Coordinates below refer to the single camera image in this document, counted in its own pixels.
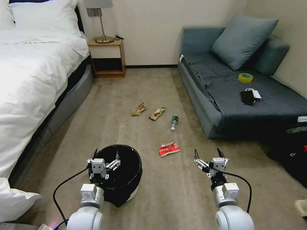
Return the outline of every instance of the baseboard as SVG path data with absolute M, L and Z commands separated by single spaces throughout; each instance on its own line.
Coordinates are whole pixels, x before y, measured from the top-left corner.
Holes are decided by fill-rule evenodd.
M 126 65 L 127 69 L 140 69 L 140 68 L 177 68 L 178 65 Z

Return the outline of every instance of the wooden nightstand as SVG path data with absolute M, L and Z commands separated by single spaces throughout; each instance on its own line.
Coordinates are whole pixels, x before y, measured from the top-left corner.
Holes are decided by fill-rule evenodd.
M 97 78 L 123 78 L 126 61 L 122 40 L 101 44 L 95 39 L 88 42 L 93 69 Z

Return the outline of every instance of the yellow tape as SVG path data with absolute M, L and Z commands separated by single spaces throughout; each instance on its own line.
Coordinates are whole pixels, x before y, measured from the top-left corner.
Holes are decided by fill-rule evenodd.
M 251 83 L 253 78 L 254 78 L 254 76 L 249 74 L 249 73 L 241 73 L 238 76 L 238 80 L 243 82 L 243 83 Z

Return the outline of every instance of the white bedsheet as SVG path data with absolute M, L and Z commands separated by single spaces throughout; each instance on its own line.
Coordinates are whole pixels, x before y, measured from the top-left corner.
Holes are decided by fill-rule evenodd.
M 10 189 L 7 178 L 88 55 L 83 38 L 0 31 L 0 222 L 15 220 L 40 198 Z

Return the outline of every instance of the blue pillow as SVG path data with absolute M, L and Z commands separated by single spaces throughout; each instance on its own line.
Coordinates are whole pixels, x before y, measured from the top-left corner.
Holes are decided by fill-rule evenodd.
M 275 29 L 278 20 L 235 15 L 211 47 L 233 71 L 240 69 Z

